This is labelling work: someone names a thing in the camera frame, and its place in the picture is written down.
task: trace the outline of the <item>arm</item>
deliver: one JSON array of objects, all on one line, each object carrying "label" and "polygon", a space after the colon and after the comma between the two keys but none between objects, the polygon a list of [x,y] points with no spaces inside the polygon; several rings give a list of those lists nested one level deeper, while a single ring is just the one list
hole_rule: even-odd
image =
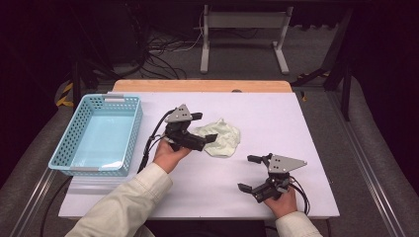
[{"label": "arm", "polygon": [[317,228],[311,223],[308,217],[296,209],[295,190],[282,194],[277,200],[272,198],[265,200],[267,205],[278,218],[275,225],[278,234],[282,237],[315,237],[321,236]]},{"label": "arm", "polygon": [[168,173],[191,150],[162,140],[153,163],[95,204],[66,236],[132,236],[172,186]]}]

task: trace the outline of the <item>metal frame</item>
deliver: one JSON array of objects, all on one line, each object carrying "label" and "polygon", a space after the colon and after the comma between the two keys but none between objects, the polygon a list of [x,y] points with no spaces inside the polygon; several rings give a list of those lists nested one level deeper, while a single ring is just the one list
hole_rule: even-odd
[{"label": "metal frame", "polygon": [[32,220],[37,214],[43,199],[46,196],[46,193],[49,190],[50,185],[52,184],[53,178],[55,177],[56,171],[46,168],[42,174],[42,177],[35,185],[35,189],[32,192],[31,197],[28,200],[27,205],[25,206],[24,211],[22,211],[21,217],[19,217],[18,222],[16,222],[15,227],[10,234],[11,237],[14,236],[25,236],[26,232],[31,225]]},{"label": "metal frame", "polygon": [[283,45],[287,29],[293,14],[293,7],[288,7],[286,12],[212,12],[209,6],[204,7],[204,44],[201,57],[201,73],[208,73],[210,62],[210,28],[265,28],[279,29],[281,34],[278,41],[273,41],[275,55],[277,56],[281,72],[290,74],[286,59],[283,54]]},{"label": "metal frame", "polygon": [[371,195],[377,205],[378,211],[381,214],[382,220],[387,227],[388,233],[391,236],[406,236],[400,225],[400,222],[397,219],[397,216],[395,216],[395,213],[388,201],[384,189],[378,181],[378,178],[368,160],[367,155],[364,152],[364,149],[362,148],[357,135],[355,134],[355,131],[352,129],[351,124],[347,122],[344,116],[340,113],[341,106],[336,93],[326,92],[326,94],[333,107],[333,110],[336,112],[336,116],[344,128],[344,132],[347,135],[347,139],[349,140],[351,149],[354,153],[355,161],[357,162],[361,173],[363,174],[364,180],[368,185]]}]

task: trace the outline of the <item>plastic basket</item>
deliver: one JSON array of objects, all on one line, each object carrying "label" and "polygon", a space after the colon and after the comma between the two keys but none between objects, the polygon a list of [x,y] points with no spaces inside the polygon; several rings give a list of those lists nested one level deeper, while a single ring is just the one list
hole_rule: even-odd
[{"label": "plastic basket", "polygon": [[138,96],[84,96],[48,167],[68,176],[127,176],[141,118]]}]

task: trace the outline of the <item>metal stand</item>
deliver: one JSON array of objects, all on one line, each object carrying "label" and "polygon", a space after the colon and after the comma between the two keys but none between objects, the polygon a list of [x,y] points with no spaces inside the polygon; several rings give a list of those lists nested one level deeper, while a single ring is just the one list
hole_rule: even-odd
[{"label": "metal stand", "polygon": [[204,45],[201,57],[201,73],[209,71],[210,58],[210,28],[281,28],[278,41],[273,42],[274,51],[283,74],[289,74],[282,47],[286,37],[288,25],[293,13],[293,7],[286,12],[259,13],[259,12],[212,12],[209,6],[204,8]]},{"label": "metal stand", "polygon": [[330,75],[324,82],[323,87],[326,91],[334,91],[336,90],[337,86],[342,81],[342,79],[344,79],[341,111],[346,120],[349,120],[348,109],[352,72],[349,59],[343,60],[342,62],[337,62],[337,58],[341,49],[342,41],[345,37],[345,33],[348,29],[348,25],[351,20],[353,11],[354,9],[352,8],[349,8],[346,11],[345,16],[342,19],[342,22],[338,28],[338,31],[336,32],[336,36],[333,39],[329,47],[329,50],[327,51],[323,63],[321,64],[321,67],[309,73],[308,75],[302,76],[295,82],[291,82],[291,86],[299,87],[322,75],[323,73],[330,71]]}]

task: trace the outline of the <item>hand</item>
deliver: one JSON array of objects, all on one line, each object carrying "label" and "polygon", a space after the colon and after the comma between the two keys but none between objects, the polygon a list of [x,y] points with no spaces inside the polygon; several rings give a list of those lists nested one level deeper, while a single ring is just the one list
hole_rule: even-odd
[{"label": "hand", "polygon": [[272,212],[274,212],[277,218],[281,218],[285,215],[288,215],[296,211],[296,197],[295,189],[289,187],[289,191],[286,194],[282,194],[280,198],[274,200],[273,198],[268,198],[264,201]]},{"label": "hand", "polygon": [[160,166],[167,174],[172,172],[182,160],[191,152],[191,149],[181,147],[178,151],[173,151],[169,142],[161,139],[158,143],[156,154],[154,155],[153,162]]}]

